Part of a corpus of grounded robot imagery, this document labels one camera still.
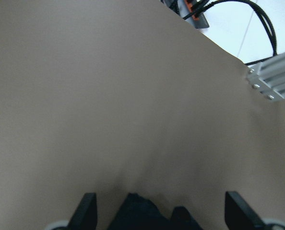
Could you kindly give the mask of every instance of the screw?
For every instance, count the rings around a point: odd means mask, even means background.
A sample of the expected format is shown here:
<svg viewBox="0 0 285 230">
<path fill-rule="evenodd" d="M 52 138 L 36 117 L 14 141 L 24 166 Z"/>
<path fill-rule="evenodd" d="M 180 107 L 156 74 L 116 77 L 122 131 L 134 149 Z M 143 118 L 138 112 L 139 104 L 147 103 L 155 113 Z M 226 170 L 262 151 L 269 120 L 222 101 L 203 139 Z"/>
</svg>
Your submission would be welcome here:
<svg viewBox="0 0 285 230">
<path fill-rule="evenodd" d="M 272 96 L 272 95 L 268 95 L 266 98 L 267 98 L 268 100 L 272 100 L 272 99 L 274 99 L 275 97 Z"/>
<path fill-rule="evenodd" d="M 258 89 L 258 88 L 260 88 L 260 85 L 254 84 L 254 85 L 252 85 L 252 88 L 253 89 Z"/>
</svg>

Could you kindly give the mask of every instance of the beige fabric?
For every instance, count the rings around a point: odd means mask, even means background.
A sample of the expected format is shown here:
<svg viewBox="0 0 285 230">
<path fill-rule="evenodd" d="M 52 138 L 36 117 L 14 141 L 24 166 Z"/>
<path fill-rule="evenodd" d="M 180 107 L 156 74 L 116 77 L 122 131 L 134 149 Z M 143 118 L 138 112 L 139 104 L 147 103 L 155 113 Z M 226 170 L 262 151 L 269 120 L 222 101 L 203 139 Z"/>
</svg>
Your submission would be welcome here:
<svg viewBox="0 0 285 230">
<path fill-rule="evenodd" d="M 0 230 L 128 192 L 226 229 L 224 192 L 285 221 L 285 101 L 156 0 L 0 1 Z"/>
</svg>

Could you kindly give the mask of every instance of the white floor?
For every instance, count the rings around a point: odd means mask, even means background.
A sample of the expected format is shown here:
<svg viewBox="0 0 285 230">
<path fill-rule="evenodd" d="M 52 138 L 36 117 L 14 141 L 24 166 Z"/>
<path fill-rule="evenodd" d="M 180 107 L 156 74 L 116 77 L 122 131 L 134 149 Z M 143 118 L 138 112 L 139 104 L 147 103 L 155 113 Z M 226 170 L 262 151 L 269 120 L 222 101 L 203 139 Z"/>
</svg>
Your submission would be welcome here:
<svg viewBox="0 0 285 230">
<path fill-rule="evenodd" d="M 179 0 L 181 14 L 187 14 Z M 285 0 L 253 0 L 271 19 L 278 54 L 285 52 Z M 240 2 L 224 2 L 205 13 L 210 28 L 202 29 L 212 41 L 244 63 L 270 57 L 273 53 L 267 34 L 252 8 Z"/>
</svg>

